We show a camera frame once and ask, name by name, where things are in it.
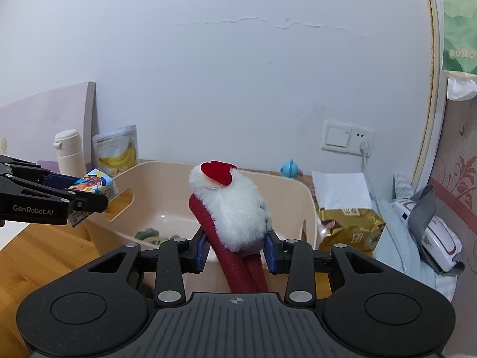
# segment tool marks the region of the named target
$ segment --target white fluffy fur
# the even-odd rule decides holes
[[[271,217],[257,186],[236,169],[230,173],[229,186],[212,189],[208,177],[196,166],[190,171],[189,184],[211,214],[221,243],[240,251],[264,238],[271,229]]]

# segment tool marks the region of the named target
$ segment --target light switch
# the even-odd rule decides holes
[[[327,151],[346,153],[350,141],[351,128],[351,125],[326,121],[321,148]]]
[[[326,136],[326,145],[346,148],[349,135],[350,133],[348,131],[329,127],[328,135]]]

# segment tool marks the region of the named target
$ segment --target small juice box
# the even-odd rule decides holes
[[[97,169],[92,170],[87,175],[78,179],[70,189],[77,191],[95,192],[106,195],[108,201],[112,201],[119,194],[114,180]],[[88,218],[92,213],[88,211],[73,211],[68,217],[68,222],[75,227]]]

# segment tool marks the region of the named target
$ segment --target power cord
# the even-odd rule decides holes
[[[381,209],[379,208],[379,202],[378,202],[378,199],[376,198],[376,194],[374,193],[373,186],[371,185],[371,182],[369,181],[368,173],[367,173],[368,158],[369,158],[369,153],[371,151],[371,145],[369,144],[369,141],[361,141],[361,143],[359,144],[359,150],[361,151],[361,156],[363,158],[363,175],[364,175],[364,180],[366,181],[368,185],[369,196],[371,197],[371,199],[373,199],[374,203],[376,204],[376,209],[378,210],[376,212],[382,218]],[[402,272],[406,274],[406,265],[404,261],[402,260],[402,255],[399,252],[399,248],[397,246],[397,240],[394,236],[394,233],[392,230],[389,230],[389,229],[387,232],[389,233],[389,236],[391,240],[393,241],[394,247],[397,250],[397,254],[399,255],[399,259],[401,261],[401,266],[402,266]]]

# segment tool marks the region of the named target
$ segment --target banana chip bag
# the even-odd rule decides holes
[[[137,165],[136,126],[130,125],[92,138],[97,167],[112,178]]]

